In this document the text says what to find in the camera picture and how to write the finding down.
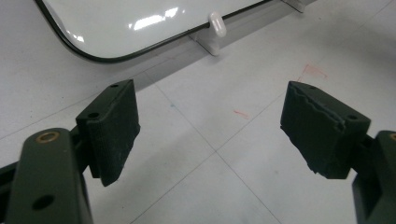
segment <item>white tile floor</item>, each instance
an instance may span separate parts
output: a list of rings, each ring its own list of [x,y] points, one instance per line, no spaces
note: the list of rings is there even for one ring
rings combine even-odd
[[[371,136],[396,130],[396,1],[318,0],[249,33],[271,13],[235,25],[217,58],[186,37],[108,65],[65,49],[33,1],[1,2],[0,165],[133,77],[142,132],[118,182],[103,188],[86,172],[95,223],[356,223],[355,174],[310,172],[280,113],[300,80],[372,119]]]

